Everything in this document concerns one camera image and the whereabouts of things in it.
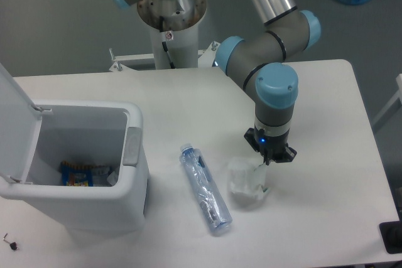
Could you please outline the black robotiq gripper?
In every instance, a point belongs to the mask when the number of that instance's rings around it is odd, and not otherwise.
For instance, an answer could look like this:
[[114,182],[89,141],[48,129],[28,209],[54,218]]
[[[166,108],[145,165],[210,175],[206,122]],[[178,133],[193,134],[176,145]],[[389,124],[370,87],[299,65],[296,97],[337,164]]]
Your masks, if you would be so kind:
[[268,158],[266,165],[270,163],[290,163],[297,155],[297,151],[288,147],[287,130],[280,136],[270,136],[264,133],[262,129],[249,128],[244,134],[245,140],[249,143],[252,149],[260,153],[264,158]]

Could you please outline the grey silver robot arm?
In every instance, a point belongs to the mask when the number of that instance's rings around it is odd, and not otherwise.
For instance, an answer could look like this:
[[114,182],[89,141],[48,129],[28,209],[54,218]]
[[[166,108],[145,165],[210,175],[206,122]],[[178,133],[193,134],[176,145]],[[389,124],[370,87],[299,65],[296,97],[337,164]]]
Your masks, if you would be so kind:
[[[114,0],[120,8],[136,6],[152,35],[157,69],[198,65],[198,30],[206,0]],[[298,75],[286,59],[315,44],[321,35],[318,18],[300,11],[294,0],[251,0],[264,25],[252,41],[225,39],[215,63],[255,104],[254,126],[244,135],[265,163],[289,163],[296,151],[288,145]]]

